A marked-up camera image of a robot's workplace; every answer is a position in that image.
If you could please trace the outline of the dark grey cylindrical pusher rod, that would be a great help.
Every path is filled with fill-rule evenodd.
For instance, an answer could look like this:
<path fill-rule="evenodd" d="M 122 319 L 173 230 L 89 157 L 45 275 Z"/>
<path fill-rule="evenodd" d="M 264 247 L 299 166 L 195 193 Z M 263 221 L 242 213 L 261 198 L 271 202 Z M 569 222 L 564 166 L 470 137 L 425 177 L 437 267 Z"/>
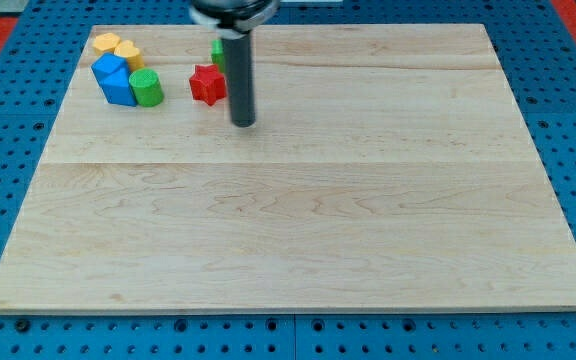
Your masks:
<path fill-rule="evenodd" d="M 256 122 L 251 40 L 250 32 L 221 40 L 231 123 L 236 127 L 250 127 Z"/>

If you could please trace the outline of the black silver robot wrist flange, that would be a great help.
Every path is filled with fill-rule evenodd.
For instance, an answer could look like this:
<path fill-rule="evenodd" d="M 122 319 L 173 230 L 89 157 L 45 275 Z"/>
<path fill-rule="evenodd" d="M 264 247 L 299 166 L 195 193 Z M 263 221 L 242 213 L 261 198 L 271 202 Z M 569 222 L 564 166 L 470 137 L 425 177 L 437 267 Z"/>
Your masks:
<path fill-rule="evenodd" d="M 198 25 L 223 34 L 245 35 L 269 21 L 280 0 L 191 0 L 189 15 Z"/>

